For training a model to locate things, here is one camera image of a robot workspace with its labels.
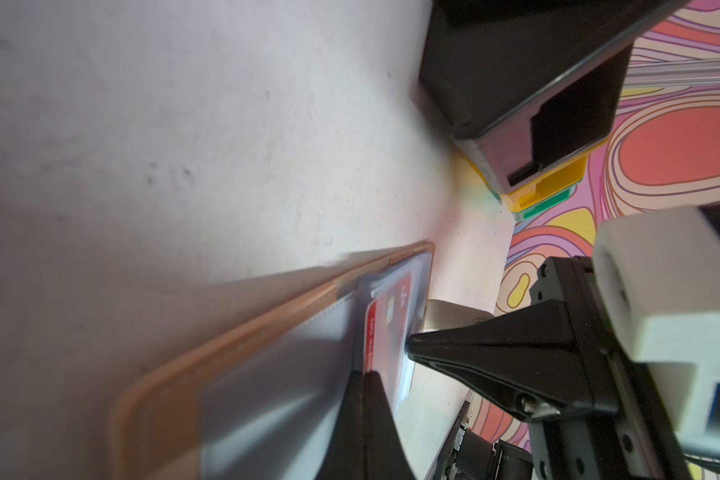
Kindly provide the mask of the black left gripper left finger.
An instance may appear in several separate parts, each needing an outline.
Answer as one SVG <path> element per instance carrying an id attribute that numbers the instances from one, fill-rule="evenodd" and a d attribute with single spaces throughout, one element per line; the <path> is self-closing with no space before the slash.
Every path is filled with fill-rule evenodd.
<path id="1" fill-rule="evenodd" d="M 364 392 L 365 375 L 352 372 L 317 480 L 365 478 Z"/>

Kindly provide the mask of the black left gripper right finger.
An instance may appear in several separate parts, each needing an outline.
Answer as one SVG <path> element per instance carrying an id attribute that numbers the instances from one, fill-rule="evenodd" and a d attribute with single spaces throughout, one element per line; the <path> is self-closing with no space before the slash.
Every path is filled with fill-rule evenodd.
<path id="1" fill-rule="evenodd" d="M 415 478 L 407 461 L 380 375 L 364 375 L 365 479 Z"/>

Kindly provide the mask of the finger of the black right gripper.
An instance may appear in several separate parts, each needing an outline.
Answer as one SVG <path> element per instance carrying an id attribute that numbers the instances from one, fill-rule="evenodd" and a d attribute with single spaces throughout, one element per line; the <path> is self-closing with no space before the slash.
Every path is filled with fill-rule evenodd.
<path id="1" fill-rule="evenodd" d="M 619 407 L 613 388 L 606 391 L 603 402 L 596 401 L 577 360 L 565 360 L 561 367 L 529 369 L 503 361 L 490 361 L 487 368 L 432 358 L 417 358 L 415 362 L 458 381 L 527 423 L 613 416 Z"/>
<path id="2" fill-rule="evenodd" d="M 409 358 L 487 370 L 513 357 L 577 350 L 564 302 L 548 300 L 470 326 L 415 334 L 406 343 Z"/>

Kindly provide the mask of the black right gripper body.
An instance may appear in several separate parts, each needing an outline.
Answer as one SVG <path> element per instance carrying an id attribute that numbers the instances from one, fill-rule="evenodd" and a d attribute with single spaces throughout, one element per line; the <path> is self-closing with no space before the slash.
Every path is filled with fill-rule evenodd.
<path id="1" fill-rule="evenodd" d="M 580 404 L 527 403 L 534 467 L 542 479 L 687 479 L 683 453 L 646 368 L 616 339 L 588 257 L 547 258 L 533 306 L 559 301 L 581 365 Z"/>

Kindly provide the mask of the tan leather card holder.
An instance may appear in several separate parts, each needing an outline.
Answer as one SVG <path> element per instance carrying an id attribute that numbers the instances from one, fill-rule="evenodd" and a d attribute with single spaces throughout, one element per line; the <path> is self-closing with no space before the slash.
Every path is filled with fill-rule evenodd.
<path id="1" fill-rule="evenodd" d="M 392 416 L 414 479 L 429 477 L 463 385 L 410 361 L 406 338 L 464 324 L 430 293 L 435 247 L 421 242 L 329 280 L 147 373 L 113 409 L 116 479 L 316 479 L 352 372 L 364 375 L 369 285 L 410 273 L 400 403 Z"/>

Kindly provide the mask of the red credit card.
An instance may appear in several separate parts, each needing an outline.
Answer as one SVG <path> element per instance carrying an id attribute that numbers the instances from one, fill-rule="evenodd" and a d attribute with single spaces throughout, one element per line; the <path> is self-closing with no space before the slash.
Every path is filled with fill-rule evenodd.
<path id="1" fill-rule="evenodd" d="M 364 314 L 365 372 L 379 374 L 393 414 L 400 403 L 403 345 L 409 325 L 410 273 L 395 273 L 369 285 Z"/>

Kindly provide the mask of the green plastic bin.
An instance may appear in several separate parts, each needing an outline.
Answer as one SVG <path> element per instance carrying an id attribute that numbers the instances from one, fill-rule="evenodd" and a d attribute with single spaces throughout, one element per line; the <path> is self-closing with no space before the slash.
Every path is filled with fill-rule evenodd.
<path id="1" fill-rule="evenodd" d="M 555 193 L 539 194 L 534 188 L 525 191 L 499 194 L 491 191 L 491 195 L 507 207 L 516 223 L 533 220 L 545 211 L 569 199 L 576 190 L 575 185 L 565 187 Z"/>

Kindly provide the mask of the yellow plastic bin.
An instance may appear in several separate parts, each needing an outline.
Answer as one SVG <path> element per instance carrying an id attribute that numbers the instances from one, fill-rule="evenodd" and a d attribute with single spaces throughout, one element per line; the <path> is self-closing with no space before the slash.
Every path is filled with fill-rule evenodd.
<path id="1" fill-rule="evenodd" d="M 534 188 L 539 194 L 555 193 L 571 185 L 577 186 L 584 179 L 590 155 L 598 148 L 605 146 L 606 143 L 607 140 L 603 140 L 594 146 L 589 147 L 583 153 L 570 160 L 566 160 L 561 166 L 554 167 L 551 171 L 541 174 L 529 185 L 520 187 L 512 192 L 525 191 L 526 189 Z M 500 193 L 496 188 L 491 187 L 488 184 L 486 175 L 481 173 L 474 162 L 469 160 L 463 153 L 457 152 L 455 157 L 467 162 L 467 165 L 481 178 L 490 193 L 491 191 L 499 194 L 512 193 Z"/>

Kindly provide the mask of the black plastic bin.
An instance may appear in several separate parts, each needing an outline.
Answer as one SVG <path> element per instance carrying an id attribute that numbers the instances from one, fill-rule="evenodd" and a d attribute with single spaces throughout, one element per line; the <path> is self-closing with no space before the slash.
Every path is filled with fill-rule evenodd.
<path id="1" fill-rule="evenodd" d="M 610 133 L 634 42 L 678 1 L 437 1 L 419 79 L 458 149 L 513 192 Z"/>

